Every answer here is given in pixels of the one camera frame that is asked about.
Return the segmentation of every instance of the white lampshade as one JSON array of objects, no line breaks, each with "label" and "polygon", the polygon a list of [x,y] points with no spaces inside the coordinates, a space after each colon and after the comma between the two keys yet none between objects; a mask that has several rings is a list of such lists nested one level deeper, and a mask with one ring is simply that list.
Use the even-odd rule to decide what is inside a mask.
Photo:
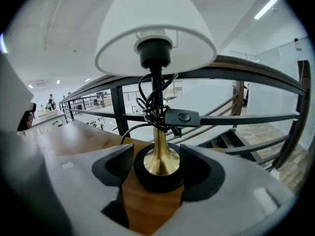
[{"label": "white lampshade", "polygon": [[98,70],[122,76],[149,73],[134,50],[148,30],[164,30],[172,40],[171,63],[162,74],[198,69],[216,58],[209,29],[190,0],[114,0],[98,37]]}]

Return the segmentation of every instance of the table lamp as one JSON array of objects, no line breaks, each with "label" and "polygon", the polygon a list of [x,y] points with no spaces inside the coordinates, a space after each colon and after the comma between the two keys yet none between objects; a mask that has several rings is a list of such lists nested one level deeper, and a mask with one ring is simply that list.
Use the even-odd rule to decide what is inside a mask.
[{"label": "table lamp", "polygon": [[[165,133],[177,126],[199,126],[199,115],[177,111],[178,125],[165,122],[169,109],[162,92],[176,73],[210,64],[217,55],[209,29],[190,0],[114,0],[100,30],[95,65],[120,76],[142,76],[137,103],[147,124],[154,127],[154,145],[138,153],[134,169],[140,183],[151,191],[165,192],[183,183],[180,148],[167,144]],[[175,74],[167,83],[162,74]],[[146,98],[141,82],[152,79]]]}]

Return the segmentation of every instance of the wooden table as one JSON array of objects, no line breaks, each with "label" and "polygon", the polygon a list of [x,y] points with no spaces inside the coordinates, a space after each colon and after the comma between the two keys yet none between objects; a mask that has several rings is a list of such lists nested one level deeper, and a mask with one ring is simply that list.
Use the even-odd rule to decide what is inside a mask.
[{"label": "wooden table", "polygon": [[[81,154],[117,146],[121,136],[99,130],[80,121],[62,125],[35,138],[40,148],[52,149],[57,156]],[[126,138],[125,144],[134,144],[134,156],[148,142]],[[129,228],[150,235],[163,225],[180,207],[184,187],[168,193],[152,193],[143,188],[130,171],[123,183],[123,197],[129,219]]]}]

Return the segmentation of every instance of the recessed ceiling light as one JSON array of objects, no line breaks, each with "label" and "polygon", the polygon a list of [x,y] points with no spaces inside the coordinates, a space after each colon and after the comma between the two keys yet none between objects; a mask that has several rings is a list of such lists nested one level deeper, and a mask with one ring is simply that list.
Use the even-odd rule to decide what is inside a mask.
[{"label": "recessed ceiling light", "polygon": [[265,14],[278,0],[270,0],[265,7],[254,17],[256,20]]},{"label": "recessed ceiling light", "polygon": [[6,49],[6,46],[4,44],[3,33],[1,33],[0,35],[0,48],[3,53],[8,53],[8,50]]}]

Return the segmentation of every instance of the gold lamp base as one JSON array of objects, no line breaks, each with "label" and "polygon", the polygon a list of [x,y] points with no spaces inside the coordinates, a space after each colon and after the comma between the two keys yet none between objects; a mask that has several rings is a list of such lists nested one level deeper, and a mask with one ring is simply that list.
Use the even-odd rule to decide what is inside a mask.
[{"label": "gold lamp base", "polygon": [[168,176],[179,168],[179,154],[168,147],[166,135],[154,128],[154,148],[144,157],[144,166],[156,176]]}]

